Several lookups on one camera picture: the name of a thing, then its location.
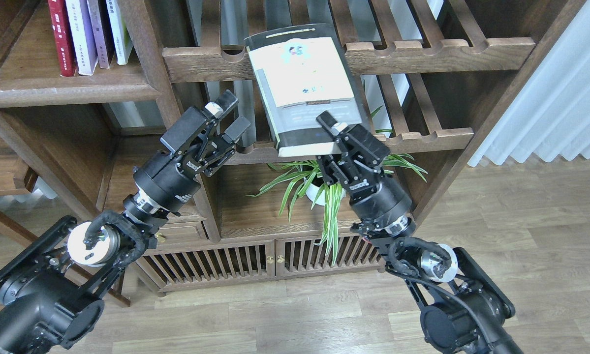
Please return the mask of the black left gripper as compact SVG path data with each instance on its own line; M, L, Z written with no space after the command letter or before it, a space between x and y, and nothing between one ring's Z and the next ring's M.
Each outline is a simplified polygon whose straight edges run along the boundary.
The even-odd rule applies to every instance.
M220 122L239 99L225 90L203 108L190 107L160 137L169 154L159 151L133 175L139 191L132 202L147 214L176 213L200 188L197 175L212 175L233 154L234 145L250 127L244 116L218 133Z

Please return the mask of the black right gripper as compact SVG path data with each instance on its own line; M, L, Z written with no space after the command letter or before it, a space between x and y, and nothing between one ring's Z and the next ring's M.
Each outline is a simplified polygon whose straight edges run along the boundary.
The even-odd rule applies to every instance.
M406 215L411 197L381 166L389 148L360 124L339 123L328 112L317 123L339 147L339 152L318 155L327 184L337 184L349 195L349 206L360 218L351 227L360 235L411 235L413 221Z

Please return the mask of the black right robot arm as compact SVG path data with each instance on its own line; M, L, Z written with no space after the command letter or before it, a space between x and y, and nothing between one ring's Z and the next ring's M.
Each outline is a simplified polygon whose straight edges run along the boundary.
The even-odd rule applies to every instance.
M425 341L444 354L520 354L502 327L515 314L513 303L462 247L413 235L411 197L382 167L389 148L361 125L317 117L339 148L318 155L327 184L339 184L359 217L351 230L371 242L385 271L402 278L421 311Z

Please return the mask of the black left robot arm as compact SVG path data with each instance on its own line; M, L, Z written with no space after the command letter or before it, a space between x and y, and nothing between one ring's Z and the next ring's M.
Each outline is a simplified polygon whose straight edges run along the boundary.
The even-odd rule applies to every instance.
M134 171L138 191L122 212L81 224L67 215L0 270L0 354L68 349L92 331L104 296L156 248L168 215L179 215L199 190L198 175L213 175L234 154L249 121L239 117L222 134L216 128L237 105L225 90L204 108L190 107L160 138L166 150Z

